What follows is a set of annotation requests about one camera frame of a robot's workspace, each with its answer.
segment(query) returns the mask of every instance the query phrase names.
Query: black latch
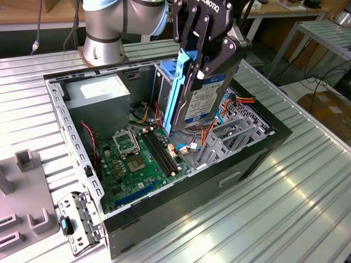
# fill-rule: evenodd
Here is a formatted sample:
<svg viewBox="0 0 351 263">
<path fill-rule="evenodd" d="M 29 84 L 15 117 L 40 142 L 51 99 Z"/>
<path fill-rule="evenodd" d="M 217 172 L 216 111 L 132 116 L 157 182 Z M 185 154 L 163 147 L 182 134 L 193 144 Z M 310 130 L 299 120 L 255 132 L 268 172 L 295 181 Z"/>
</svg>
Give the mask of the black latch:
<svg viewBox="0 0 351 263">
<path fill-rule="evenodd" d="M 60 226 L 61 226 L 62 231 L 66 237 L 70 236 L 74 233 L 73 226 L 72 226 L 72 223 L 71 223 L 71 220 L 69 217 L 61 216 Z"/>
<path fill-rule="evenodd" d="M 89 165 L 84 167 L 84 171 L 86 172 L 86 176 L 88 178 L 94 175 L 93 171 L 92 171 L 92 168 Z"/>
</svg>

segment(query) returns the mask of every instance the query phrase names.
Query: ram slot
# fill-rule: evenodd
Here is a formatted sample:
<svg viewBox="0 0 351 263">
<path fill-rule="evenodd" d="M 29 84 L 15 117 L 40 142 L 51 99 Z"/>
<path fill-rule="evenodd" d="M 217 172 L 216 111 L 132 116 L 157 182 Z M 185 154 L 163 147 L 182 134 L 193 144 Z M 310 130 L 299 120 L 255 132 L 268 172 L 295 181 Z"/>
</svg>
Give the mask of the ram slot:
<svg viewBox="0 0 351 263">
<path fill-rule="evenodd" d="M 154 134 L 146 134 L 143 140 L 166 176 L 177 173 L 178 169 Z"/>
</svg>

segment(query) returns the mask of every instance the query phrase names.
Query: motherboard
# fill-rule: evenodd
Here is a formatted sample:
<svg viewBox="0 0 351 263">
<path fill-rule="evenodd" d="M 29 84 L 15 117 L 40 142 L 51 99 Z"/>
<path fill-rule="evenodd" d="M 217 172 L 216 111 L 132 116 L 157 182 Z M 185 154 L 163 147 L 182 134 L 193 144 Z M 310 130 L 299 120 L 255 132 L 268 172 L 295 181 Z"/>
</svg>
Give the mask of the motherboard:
<svg viewBox="0 0 351 263">
<path fill-rule="evenodd" d="M 97 150 L 105 214 L 191 173 L 162 128 L 138 134 L 123 131 Z"/>
</svg>

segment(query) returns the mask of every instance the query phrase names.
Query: slotted metal surface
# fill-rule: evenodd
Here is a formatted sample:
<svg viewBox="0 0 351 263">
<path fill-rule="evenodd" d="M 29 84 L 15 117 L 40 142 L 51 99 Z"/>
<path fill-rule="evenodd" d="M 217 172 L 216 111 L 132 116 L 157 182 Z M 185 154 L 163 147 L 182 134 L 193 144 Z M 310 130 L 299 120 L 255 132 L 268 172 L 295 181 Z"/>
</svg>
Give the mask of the slotted metal surface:
<svg viewBox="0 0 351 263">
<path fill-rule="evenodd" d="M 346 60 L 351 59 L 351 29 L 330 20 L 298 23 L 298 29 Z"/>
<path fill-rule="evenodd" d="M 155 48 L 155 55 L 178 51 L 172 41 L 148 45 L 126 46 L 128 57 L 145 58 Z M 0 60 L 0 158 L 24 148 L 39 151 L 54 204 L 80 184 L 41 75 L 83 67 L 78 52 Z M 351 252 L 350 148 L 247 63 L 235 79 L 293 134 L 247 180 L 117 262 L 343 262 Z M 58 232 L 2 261 L 56 259 L 109 262 L 109 253 L 100 244 L 75 259 Z"/>
</svg>

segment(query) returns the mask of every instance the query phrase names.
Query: white connector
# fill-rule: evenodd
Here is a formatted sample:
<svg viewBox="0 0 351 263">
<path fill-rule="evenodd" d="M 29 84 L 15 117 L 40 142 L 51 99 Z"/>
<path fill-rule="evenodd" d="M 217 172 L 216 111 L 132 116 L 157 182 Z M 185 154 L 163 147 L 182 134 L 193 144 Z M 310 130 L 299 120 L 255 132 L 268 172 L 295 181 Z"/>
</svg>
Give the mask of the white connector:
<svg viewBox="0 0 351 263">
<path fill-rule="evenodd" d="M 33 53 L 39 48 L 39 41 L 35 40 L 32 46 L 32 53 L 31 55 L 33 55 Z"/>
</svg>

